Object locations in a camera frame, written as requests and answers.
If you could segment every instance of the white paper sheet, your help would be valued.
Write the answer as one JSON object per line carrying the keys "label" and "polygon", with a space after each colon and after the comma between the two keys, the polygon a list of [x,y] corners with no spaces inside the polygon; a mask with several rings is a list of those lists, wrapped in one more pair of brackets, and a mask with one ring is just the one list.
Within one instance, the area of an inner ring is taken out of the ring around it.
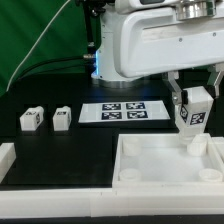
{"label": "white paper sheet", "polygon": [[83,104],[79,123],[167,119],[163,101],[111,102]]}

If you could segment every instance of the blue light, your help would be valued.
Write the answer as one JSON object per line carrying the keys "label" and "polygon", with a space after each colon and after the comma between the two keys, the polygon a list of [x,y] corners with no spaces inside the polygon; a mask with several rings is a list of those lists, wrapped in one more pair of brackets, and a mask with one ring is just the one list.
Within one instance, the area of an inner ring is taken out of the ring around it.
{"label": "blue light", "polygon": [[96,51],[96,75],[99,75],[99,55],[98,55],[98,51]]}

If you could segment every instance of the black tabletop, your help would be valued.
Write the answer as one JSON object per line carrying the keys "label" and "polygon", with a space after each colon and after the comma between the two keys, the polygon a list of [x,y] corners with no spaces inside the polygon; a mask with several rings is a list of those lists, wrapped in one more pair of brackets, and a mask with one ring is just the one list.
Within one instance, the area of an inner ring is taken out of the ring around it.
{"label": "black tabletop", "polygon": [[[179,80],[182,87],[205,85],[205,71],[184,71]],[[224,136],[223,91],[213,105],[206,132]],[[171,119],[154,121],[105,122],[79,124],[83,103],[132,102],[163,100]],[[22,132],[19,117],[30,107],[42,106],[44,122],[36,132]],[[70,106],[72,123],[67,132],[54,132],[56,108]],[[161,79],[144,81],[130,89],[110,89],[94,86],[86,74],[49,74],[30,76],[16,82],[0,98],[0,144],[14,142],[16,162],[0,185],[0,190],[111,187],[116,145],[119,134],[177,133],[171,93]],[[169,216],[175,223],[190,223],[191,216]],[[222,216],[197,216],[200,223],[216,223]],[[59,223],[61,219],[39,220]],[[154,217],[68,219],[60,223],[135,223]],[[39,223],[38,220],[28,223]],[[167,223],[160,218],[158,223]]]}

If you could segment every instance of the black and white pattern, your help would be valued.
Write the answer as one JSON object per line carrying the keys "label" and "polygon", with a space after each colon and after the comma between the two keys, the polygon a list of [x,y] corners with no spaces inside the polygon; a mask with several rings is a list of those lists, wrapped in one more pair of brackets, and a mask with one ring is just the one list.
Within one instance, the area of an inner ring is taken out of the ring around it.
{"label": "black and white pattern", "polygon": [[120,103],[103,104],[103,110],[121,110],[121,104]]}
{"label": "black and white pattern", "polygon": [[126,103],[127,110],[145,109],[144,103]]}
{"label": "black and white pattern", "polygon": [[192,117],[191,117],[191,123],[190,123],[190,125],[204,123],[205,114],[206,114],[206,112],[198,113],[198,114],[193,114]]}
{"label": "black and white pattern", "polygon": [[36,121],[37,121],[37,124],[40,123],[40,114],[37,114],[37,116],[36,116]]}
{"label": "black and white pattern", "polygon": [[143,119],[148,118],[146,111],[129,111],[127,112],[128,119]]}
{"label": "black and white pattern", "polygon": [[102,120],[119,120],[122,119],[121,112],[104,112],[102,113]]}
{"label": "black and white pattern", "polygon": [[34,114],[36,114],[35,111],[29,111],[29,112],[26,113],[26,115],[28,115],[28,116],[31,116],[31,115],[34,115]]}
{"label": "black and white pattern", "polygon": [[59,112],[57,113],[57,115],[66,115],[66,113],[67,113],[67,112],[65,112],[65,111],[59,111]]}
{"label": "black and white pattern", "polygon": [[184,106],[181,107],[180,116],[183,118],[184,122],[186,123],[187,117],[188,117],[188,111]]}

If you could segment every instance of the green screen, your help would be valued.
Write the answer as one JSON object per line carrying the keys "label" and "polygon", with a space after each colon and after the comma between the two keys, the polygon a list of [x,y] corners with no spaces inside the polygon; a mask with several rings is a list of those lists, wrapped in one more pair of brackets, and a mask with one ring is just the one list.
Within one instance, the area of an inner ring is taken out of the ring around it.
{"label": "green screen", "polygon": [[[5,92],[16,67],[65,2],[66,0],[0,0],[0,95]],[[94,35],[99,33],[99,22],[93,20],[92,25]],[[71,1],[18,74],[40,61],[84,53],[87,53],[87,40],[83,11],[82,7],[76,7],[75,1]],[[84,69],[76,68],[72,72],[83,71]]]}

